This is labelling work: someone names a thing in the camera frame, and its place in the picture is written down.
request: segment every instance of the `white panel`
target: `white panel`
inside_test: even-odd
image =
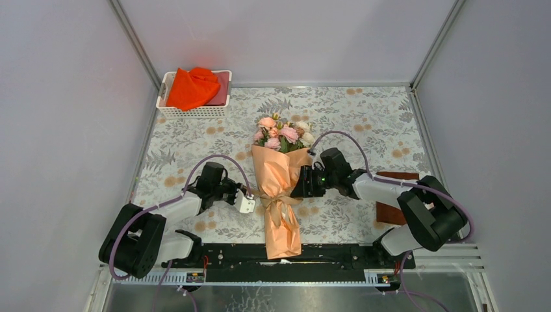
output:
[[[2,1],[0,42],[0,311],[82,311],[155,92],[107,1]]]
[[[550,14],[549,1],[467,1],[419,89],[501,311],[550,305]]]
[[[123,0],[159,75],[236,83],[410,81],[453,0]]]

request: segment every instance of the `floral pattern surface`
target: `floral pattern surface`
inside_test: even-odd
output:
[[[366,152],[372,172],[429,174],[404,87],[234,88],[228,118],[167,120],[158,114],[133,203],[149,207],[176,197],[195,164],[211,154],[234,158],[245,170],[251,187],[257,189],[252,138],[256,121],[274,112],[289,116],[293,122],[311,123],[315,137],[329,130],[350,133]],[[360,152],[346,137],[328,135],[316,150],[319,154],[331,147],[338,147],[352,168],[363,168]],[[231,179],[244,182],[229,161],[213,161],[223,164]],[[302,243],[369,243],[389,227],[376,222],[374,201],[345,198],[336,190],[329,190],[323,198],[305,199],[293,209]],[[219,202],[173,229],[195,233],[204,242],[263,243],[263,208],[257,201],[254,213],[240,214]]]

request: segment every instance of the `basket handle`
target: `basket handle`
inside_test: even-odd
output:
[[[166,90],[167,90],[166,83],[161,83],[159,88],[159,97],[163,101],[166,101],[166,94],[168,93]]]

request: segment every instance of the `flower bouquet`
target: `flower bouquet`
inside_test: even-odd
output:
[[[278,114],[261,118],[252,146],[255,175],[264,212],[268,259],[301,254],[298,221],[291,205],[301,202],[289,197],[296,186],[300,167],[312,165],[307,148],[314,143],[311,126],[290,123]]]

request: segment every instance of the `floral tablecloth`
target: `floral tablecloth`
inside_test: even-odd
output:
[[[328,130],[350,133],[366,151],[372,172],[429,174],[404,87],[234,88],[231,93],[228,118],[166,120],[158,114],[133,203],[149,207],[176,197],[193,166],[215,153],[239,162],[256,189],[251,158],[255,121],[273,112],[312,123],[314,136]],[[361,154],[346,137],[328,135],[316,150],[319,154],[331,147],[338,147],[352,168],[363,168]],[[227,168],[231,179],[243,182],[229,161],[217,162]],[[388,229],[376,222],[374,201],[345,198],[336,190],[323,198],[306,199],[294,211],[302,243],[368,243]],[[173,229],[195,233],[204,242],[263,243],[263,208],[257,202],[254,213],[240,214],[226,203],[216,203]]]

